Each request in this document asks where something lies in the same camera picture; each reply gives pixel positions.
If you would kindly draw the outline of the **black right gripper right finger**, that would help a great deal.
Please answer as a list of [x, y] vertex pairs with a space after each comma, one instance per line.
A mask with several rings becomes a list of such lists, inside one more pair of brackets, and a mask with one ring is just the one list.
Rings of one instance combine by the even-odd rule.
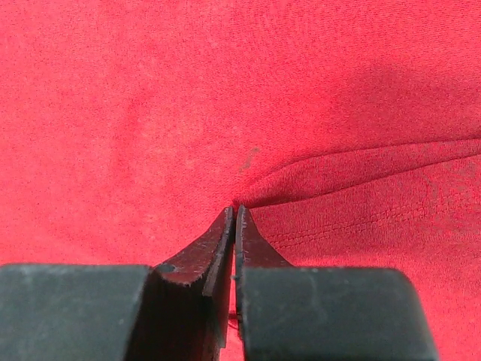
[[247, 360], [436, 360], [412, 282], [394, 268], [296, 267], [239, 207], [236, 313]]

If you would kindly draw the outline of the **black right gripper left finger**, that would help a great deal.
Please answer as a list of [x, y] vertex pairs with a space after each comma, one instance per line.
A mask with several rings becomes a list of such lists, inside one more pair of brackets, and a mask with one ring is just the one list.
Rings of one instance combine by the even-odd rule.
[[3, 360], [217, 360], [226, 343], [233, 210], [158, 266], [1, 268]]

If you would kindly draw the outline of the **bright red t shirt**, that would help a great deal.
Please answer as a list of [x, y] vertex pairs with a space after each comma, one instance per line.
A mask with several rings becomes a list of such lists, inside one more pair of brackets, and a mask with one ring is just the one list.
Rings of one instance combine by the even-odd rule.
[[1, 3], [2, 263], [155, 265], [229, 205], [478, 360], [480, 3]]

